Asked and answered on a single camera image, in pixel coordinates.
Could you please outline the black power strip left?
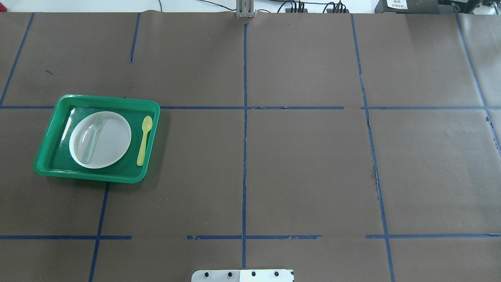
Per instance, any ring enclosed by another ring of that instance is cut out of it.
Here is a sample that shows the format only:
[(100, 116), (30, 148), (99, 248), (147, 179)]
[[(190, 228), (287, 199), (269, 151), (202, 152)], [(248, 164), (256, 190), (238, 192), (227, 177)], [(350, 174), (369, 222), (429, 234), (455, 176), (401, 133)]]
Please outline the black power strip left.
[(307, 10), (305, 8), (305, 2), (302, 2), (300, 0), (295, 1), (295, 0), (290, 0), (285, 2), (285, 4), (288, 3), (290, 4), (290, 8), (285, 8), (285, 13), (288, 14), (303, 14), (307, 13)]

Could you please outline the grey aluminium profile post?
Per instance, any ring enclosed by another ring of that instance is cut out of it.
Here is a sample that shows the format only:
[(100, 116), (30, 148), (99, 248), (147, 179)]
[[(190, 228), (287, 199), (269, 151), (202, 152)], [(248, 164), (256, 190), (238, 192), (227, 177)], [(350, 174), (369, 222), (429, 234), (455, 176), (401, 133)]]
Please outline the grey aluminium profile post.
[(254, 0), (236, 0), (236, 18), (254, 18)]

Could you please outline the black equipment box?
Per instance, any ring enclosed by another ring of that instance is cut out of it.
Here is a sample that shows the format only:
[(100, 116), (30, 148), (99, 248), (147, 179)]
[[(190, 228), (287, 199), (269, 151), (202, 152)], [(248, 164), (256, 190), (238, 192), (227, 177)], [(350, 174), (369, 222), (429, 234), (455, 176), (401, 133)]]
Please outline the black equipment box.
[(375, 14), (454, 14), (456, 9), (445, 0), (379, 0)]

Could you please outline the black power strip right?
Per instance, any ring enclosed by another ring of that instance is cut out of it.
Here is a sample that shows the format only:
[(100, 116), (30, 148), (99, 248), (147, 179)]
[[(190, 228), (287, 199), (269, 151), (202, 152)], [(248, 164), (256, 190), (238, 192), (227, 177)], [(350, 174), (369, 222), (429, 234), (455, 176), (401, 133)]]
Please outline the black power strip right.
[(329, 2), (324, 6), (323, 13), (327, 14), (349, 14), (349, 9), (346, 5), (338, 0), (337, 2)]

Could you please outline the white round plate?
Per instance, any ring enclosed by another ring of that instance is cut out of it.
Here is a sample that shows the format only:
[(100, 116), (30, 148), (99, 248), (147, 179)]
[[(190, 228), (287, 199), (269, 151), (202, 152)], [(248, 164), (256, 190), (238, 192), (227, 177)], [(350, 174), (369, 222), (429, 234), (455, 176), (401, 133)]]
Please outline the white round plate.
[(120, 114), (112, 111), (99, 111), (103, 114), (104, 125), (99, 131), (94, 152), (89, 163), (81, 162), (84, 151), (92, 134), (92, 125), (96, 113), (87, 115), (70, 134), (68, 149), (73, 160), (84, 168), (105, 168), (118, 162), (127, 152), (132, 130), (128, 121)]

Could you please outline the pale green plastic fork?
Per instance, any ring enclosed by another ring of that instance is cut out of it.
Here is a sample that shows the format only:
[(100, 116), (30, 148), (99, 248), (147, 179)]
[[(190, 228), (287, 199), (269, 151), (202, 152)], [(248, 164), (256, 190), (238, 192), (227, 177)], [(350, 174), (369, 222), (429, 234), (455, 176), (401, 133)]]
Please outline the pale green plastic fork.
[(101, 112), (96, 114), (96, 118), (94, 120), (94, 123), (92, 125), (92, 134), (89, 138), (89, 143), (87, 144), (87, 148), (84, 151), (83, 158), (81, 162), (83, 164), (87, 164), (90, 162), (93, 152), (94, 152), (94, 147), (96, 144), (96, 139), (99, 131), (102, 129), (104, 125), (104, 120), (103, 120), (103, 114)]

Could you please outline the yellow plastic spoon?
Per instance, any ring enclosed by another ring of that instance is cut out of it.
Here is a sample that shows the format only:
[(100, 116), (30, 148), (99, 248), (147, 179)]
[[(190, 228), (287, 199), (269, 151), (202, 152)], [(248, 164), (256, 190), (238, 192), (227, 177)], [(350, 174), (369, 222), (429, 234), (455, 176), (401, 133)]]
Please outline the yellow plastic spoon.
[(139, 152), (137, 155), (137, 161), (136, 164), (138, 166), (143, 166), (144, 160), (145, 160), (145, 154), (146, 154), (146, 148), (147, 148), (147, 139), (148, 139), (148, 134), (151, 131), (153, 127), (153, 119), (151, 116), (145, 116), (142, 122), (142, 138), (141, 138), (141, 143), (140, 143), (140, 148)]

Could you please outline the black power strip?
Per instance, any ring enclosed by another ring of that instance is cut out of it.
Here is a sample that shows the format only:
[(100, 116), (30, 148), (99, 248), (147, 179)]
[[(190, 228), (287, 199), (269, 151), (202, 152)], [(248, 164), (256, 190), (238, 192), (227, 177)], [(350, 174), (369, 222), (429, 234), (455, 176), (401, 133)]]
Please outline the black power strip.
[(324, 6), (323, 13), (327, 14), (349, 14), (349, 9), (346, 5), (338, 0), (337, 2), (329, 2)]
[(290, 4), (290, 8), (285, 8), (285, 13), (288, 14), (303, 14), (307, 13), (307, 10), (305, 8), (305, 2), (302, 2), (300, 0), (295, 1), (295, 0), (290, 0), (285, 2), (285, 4), (288, 3)]

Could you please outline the green plastic tray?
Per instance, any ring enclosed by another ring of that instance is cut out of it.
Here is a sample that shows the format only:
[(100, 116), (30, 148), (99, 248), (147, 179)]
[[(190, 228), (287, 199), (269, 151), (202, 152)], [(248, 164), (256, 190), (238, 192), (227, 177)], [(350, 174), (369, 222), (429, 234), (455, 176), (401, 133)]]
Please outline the green plastic tray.
[[(77, 123), (87, 115), (99, 111), (112, 111), (122, 115), (131, 127), (131, 144), (125, 155), (116, 163), (105, 168), (84, 168), (70, 155), (70, 134)], [(148, 134), (143, 166), (136, 164), (142, 138), (142, 122), (151, 116), (153, 127)], [(34, 171), (51, 177), (108, 181), (116, 183), (137, 183), (148, 170), (155, 133), (160, 117), (157, 102), (143, 99), (108, 98), (91, 95), (64, 95), (56, 102), (48, 126), (43, 134), (34, 161)]]

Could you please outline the white metal bracket plate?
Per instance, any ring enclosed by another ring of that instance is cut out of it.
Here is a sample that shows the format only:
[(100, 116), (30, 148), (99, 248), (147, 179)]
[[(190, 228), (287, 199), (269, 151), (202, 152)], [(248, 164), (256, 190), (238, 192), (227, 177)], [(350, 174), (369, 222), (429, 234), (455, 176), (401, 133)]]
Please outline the white metal bracket plate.
[(192, 282), (294, 282), (294, 271), (289, 269), (222, 269), (199, 270)]

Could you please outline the brown paper table cover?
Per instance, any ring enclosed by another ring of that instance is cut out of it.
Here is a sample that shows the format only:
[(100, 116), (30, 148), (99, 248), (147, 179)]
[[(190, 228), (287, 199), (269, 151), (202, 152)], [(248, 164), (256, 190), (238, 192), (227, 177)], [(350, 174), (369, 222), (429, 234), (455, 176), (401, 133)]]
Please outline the brown paper table cover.
[[(1, 281), (500, 281), (500, 16), (1, 14)], [(40, 175), (64, 95), (151, 100), (143, 180)]]

